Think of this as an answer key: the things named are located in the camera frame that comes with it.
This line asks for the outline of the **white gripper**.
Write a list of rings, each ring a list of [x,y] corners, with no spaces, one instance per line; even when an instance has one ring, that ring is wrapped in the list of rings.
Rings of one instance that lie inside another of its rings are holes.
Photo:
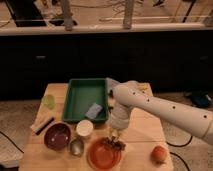
[[[110,126],[118,131],[127,129],[130,122],[131,109],[119,103],[114,105],[110,116]]]

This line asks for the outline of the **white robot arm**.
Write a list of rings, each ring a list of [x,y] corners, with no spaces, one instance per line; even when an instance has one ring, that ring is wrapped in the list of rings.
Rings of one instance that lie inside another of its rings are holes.
[[[112,88],[115,99],[110,125],[117,131],[127,129],[131,112],[139,108],[161,118],[213,146],[213,113],[181,103],[149,96],[135,81]]]

